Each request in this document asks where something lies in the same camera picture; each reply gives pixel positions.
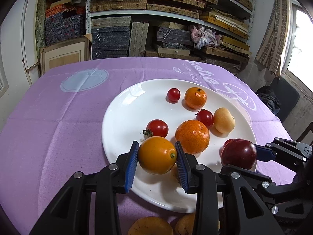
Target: mandarin orange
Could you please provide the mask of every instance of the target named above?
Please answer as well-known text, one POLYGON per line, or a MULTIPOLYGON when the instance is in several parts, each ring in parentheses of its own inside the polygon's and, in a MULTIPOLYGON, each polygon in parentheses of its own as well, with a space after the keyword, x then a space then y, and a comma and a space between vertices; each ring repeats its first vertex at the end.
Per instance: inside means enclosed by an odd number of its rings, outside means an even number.
POLYGON ((178 126, 175 139, 180 141, 186 153, 198 154, 208 147, 210 134, 208 128, 200 121, 188 120, 178 126))
POLYGON ((160 136, 147 138, 138 150, 140 166, 148 173, 167 173, 176 163, 177 152, 174 145, 160 136))
POLYGON ((185 93, 185 102, 192 109, 200 109, 207 101, 207 94, 198 87, 189 88, 185 93))

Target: wooden picture frame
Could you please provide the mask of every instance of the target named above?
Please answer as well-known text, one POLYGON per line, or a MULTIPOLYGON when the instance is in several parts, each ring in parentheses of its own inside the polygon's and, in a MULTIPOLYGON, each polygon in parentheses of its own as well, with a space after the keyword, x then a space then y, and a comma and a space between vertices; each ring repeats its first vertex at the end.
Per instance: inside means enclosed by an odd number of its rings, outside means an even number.
POLYGON ((54 67, 90 60, 90 40, 85 36, 65 40, 45 47, 40 54, 40 72, 54 67))

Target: checkered curtain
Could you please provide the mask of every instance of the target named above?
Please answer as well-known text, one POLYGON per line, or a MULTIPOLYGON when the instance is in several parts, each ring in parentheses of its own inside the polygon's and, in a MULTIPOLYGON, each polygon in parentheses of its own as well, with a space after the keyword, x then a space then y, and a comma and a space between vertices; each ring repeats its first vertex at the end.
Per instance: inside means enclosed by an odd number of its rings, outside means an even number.
POLYGON ((281 53, 286 41, 287 20, 287 0, 275 0, 270 21, 255 58, 277 77, 281 75, 281 53))

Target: silver bolt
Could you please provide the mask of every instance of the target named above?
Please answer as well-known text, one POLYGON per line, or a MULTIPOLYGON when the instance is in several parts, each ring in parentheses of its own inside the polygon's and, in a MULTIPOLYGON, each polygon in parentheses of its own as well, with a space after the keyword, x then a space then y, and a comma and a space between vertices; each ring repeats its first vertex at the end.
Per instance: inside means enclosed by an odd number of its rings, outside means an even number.
POLYGON ((278 213, 278 207, 277 206, 272 207, 271 211, 273 215, 276 215, 278 213))
POLYGON ((269 183, 267 181, 263 181, 262 186, 264 188, 268 188, 269 187, 269 183))
POLYGON ((109 165, 109 169, 110 170, 116 170, 118 168, 118 165, 117 164, 110 164, 109 165))
POLYGON ((196 165, 196 169, 197 170, 204 170, 205 169, 205 166, 203 164, 197 164, 196 165))
POLYGON ((80 171, 77 171, 74 173, 74 178, 76 178, 76 179, 80 179, 82 176, 83 176, 83 173, 80 171))
POLYGON ((232 176, 234 179, 240 178, 240 174, 239 174, 238 172, 232 172, 232 173, 231 173, 231 176, 232 176))

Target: purple tablecloth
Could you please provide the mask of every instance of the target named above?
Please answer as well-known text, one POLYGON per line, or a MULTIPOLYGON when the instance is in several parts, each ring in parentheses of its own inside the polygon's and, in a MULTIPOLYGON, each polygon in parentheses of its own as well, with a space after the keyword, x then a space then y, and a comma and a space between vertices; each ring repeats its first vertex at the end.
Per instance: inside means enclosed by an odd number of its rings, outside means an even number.
MULTIPOLYGON (((235 99, 249 116, 257 143, 288 133, 242 81, 219 66, 167 58, 113 58, 79 62, 49 70, 25 94, 0 134, 0 204, 22 235, 31 228, 68 178, 90 174, 108 164, 101 124, 110 102, 145 80, 182 79, 235 99)), ((258 162, 257 170, 277 184, 294 173, 275 163, 258 162)), ((133 193, 118 196, 123 234, 143 216, 174 222, 166 211, 133 193)))

